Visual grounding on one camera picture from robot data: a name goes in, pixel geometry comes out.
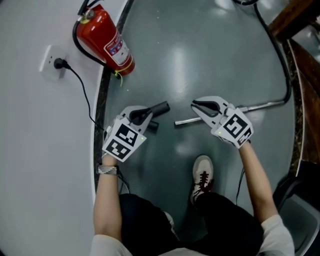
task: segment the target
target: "white shirt sleeve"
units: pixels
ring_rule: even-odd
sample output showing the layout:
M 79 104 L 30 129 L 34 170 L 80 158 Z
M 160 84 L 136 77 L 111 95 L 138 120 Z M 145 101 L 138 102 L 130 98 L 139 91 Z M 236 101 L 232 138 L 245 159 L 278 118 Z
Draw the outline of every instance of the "white shirt sleeve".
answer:
M 261 226 L 264 233 L 259 255 L 295 255 L 294 242 L 279 215 L 268 218 Z
M 132 254 L 117 239 L 97 234 L 92 240 L 90 256 L 132 256 Z

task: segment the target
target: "white wall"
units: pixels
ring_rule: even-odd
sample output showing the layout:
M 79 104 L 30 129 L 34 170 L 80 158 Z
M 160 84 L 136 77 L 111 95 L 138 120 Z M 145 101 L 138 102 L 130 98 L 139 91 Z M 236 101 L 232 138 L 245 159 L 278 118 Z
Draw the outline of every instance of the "white wall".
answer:
M 0 2 L 0 249 L 6 256 L 89 254 L 88 107 L 72 73 L 47 82 L 38 72 L 46 47 L 63 47 L 94 105 L 101 67 L 78 52 L 71 36 L 82 1 Z M 101 3 L 115 21 L 125 1 Z

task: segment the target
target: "fire extinguisher label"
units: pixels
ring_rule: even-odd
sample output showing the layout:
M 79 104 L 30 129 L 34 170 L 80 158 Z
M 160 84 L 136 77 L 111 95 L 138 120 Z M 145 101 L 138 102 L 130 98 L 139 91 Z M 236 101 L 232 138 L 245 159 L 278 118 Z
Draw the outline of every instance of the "fire extinguisher label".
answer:
M 129 49 L 117 31 L 114 38 L 104 46 L 104 50 L 118 66 L 122 66 L 129 59 Z

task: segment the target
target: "black cylindrical handle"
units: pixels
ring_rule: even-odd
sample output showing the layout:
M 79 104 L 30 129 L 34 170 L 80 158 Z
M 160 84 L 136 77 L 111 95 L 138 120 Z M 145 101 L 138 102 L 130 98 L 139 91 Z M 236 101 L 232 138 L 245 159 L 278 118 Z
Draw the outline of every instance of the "black cylindrical handle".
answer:
M 155 121 L 150 121 L 150 123 L 148 124 L 148 128 L 153 130 L 153 131 L 157 131 L 159 127 L 159 123 L 155 122 Z
M 166 113 L 170 110 L 169 104 L 167 101 L 164 101 L 162 103 L 159 103 L 158 105 L 154 105 L 152 107 L 150 107 L 152 113 L 153 113 L 153 117 L 155 118 L 157 116 L 160 116 L 163 113 Z

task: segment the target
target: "wrist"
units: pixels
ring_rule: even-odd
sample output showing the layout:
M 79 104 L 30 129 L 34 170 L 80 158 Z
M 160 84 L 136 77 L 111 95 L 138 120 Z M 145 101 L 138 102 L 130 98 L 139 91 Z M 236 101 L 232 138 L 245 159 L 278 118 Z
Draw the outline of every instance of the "wrist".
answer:
M 106 154 L 102 157 L 102 165 L 103 166 L 116 166 L 117 165 L 117 159 L 115 159 L 112 155 Z
M 247 140 L 245 143 L 243 143 L 243 145 L 239 148 L 239 152 L 241 153 L 241 152 L 245 151 L 248 147 L 251 147 L 249 140 Z

